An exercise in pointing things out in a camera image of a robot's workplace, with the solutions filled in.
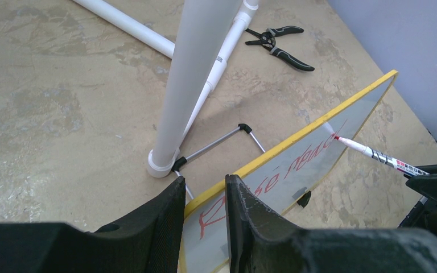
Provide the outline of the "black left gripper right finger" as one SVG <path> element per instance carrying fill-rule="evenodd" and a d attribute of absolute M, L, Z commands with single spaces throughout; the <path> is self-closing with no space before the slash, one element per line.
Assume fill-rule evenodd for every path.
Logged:
<path fill-rule="evenodd" d="M 437 237 L 416 228 L 304 229 L 225 178 L 231 272 L 437 272 Z"/>

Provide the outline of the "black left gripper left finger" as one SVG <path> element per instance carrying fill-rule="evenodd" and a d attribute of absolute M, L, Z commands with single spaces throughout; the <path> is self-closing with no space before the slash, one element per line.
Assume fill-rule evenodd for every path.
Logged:
<path fill-rule="evenodd" d="M 185 179 L 94 232 L 63 222 L 0 224 L 0 272 L 177 272 Z"/>

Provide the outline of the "white red whiteboard marker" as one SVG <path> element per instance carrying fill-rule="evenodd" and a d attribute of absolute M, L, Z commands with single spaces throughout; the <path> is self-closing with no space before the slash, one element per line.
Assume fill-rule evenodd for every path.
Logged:
<path fill-rule="evenodd" d="M 346 145 L 347 147 L 356 150 L 369 158 L 372 158 L 380 163 L 386 164 L 396 170 L 399 170 L 407 177 L 429 175 L 429 173 L 426 171 L 423 171 L 417 167 L 407 164 L 380 151 L 374 150 L 369 146 L 365 146 L 361 143 L 355 142 L 351 139 L 343 138 L 340 136 L 335 136 L 335 139 Z"/>

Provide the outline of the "yellow framed whiteboard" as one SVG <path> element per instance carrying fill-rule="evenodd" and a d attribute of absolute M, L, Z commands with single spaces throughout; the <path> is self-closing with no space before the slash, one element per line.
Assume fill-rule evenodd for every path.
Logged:
<path fill-rule="evenodd" d="M 352 139 L 393 86 L 392 70 L 297 133 L 236 171 L 272 210 L 287 212 L 312 191 L 342 157 L 337 137 Z M 216 272 L 228 260 L 225 181 L 185 206 L 179 272 Z"/>

